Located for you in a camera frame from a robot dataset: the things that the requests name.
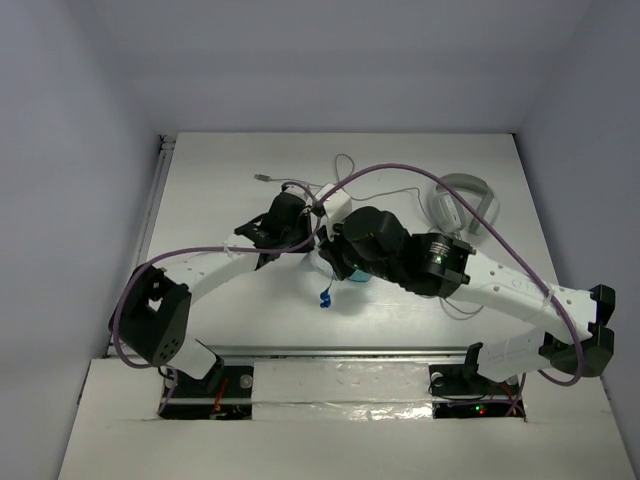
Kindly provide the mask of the teal white cat-ear headphones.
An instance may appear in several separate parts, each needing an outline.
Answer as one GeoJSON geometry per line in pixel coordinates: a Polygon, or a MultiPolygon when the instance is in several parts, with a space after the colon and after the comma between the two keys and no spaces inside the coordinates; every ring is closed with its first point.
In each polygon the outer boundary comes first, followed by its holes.
{"type": "Polygon", "coordinates": [[[372,276],[358,269],[334,268],[326,259],[322,258],[317,250],[309,253],[309,261],[313,268],[326,278],[332,280],[348,280],[353,283],[367,283],[372,276]]]}

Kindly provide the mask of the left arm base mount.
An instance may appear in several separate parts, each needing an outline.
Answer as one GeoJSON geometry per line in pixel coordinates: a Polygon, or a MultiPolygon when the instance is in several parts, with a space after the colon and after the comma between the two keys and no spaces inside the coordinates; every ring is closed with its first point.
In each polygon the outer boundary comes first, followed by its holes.
{"type": "Polygon", "coordinates": [[[170,394],[172,375],[165,380],[159,416],[165,420],[251,420],[252,365],[227,365],[218,360],[213,372],[196,380],[178,372],[178,384],[170,394]]]}

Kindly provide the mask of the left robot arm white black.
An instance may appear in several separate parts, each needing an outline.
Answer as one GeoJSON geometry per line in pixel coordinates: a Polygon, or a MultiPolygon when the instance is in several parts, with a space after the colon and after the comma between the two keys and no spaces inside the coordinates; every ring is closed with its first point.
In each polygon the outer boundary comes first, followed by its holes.
{"type": "Polygon", "coordinates": [[[310,251],[311,234],[305,200],[281,192],[267,212],[237,227],[222,246],[182,250],[177,262],[164,267],[155,260],[136,267],[110,320],[114,344],[128,346],[151,367],[167,368],[180,386],[215,392],[224,361],[187,334],[192,304],[284,253],[310,251]]]}

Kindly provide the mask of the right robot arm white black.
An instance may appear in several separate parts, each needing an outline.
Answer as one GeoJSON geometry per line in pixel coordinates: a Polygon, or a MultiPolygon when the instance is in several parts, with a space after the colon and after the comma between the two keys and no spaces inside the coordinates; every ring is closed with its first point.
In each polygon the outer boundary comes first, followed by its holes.
{"type": "Polygon", "coordinates": [[[598,377],[613,357],[615,335],[607,323],[616,295],[606,285],[537,285],[465,241],[436,232],[412,234],[395,215],[375,207],[323,226],[319,254],[339,280],[361,271],[418,296],[477,304],[532,325],[519,336],[468,348],[461,378],[472,392],[547,368],[598,377]]]}

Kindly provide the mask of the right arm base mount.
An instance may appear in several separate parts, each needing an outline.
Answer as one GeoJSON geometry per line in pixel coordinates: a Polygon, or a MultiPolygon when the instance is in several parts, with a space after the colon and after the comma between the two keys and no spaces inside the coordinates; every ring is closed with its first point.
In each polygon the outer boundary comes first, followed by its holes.
{"type": "Polygon", "coordinates": [[[429,366],[428,393],[435,419],[527,419],[519,380],[495,382],[478,373],[482,346],[472,344],[462,363],[429,366]]]}

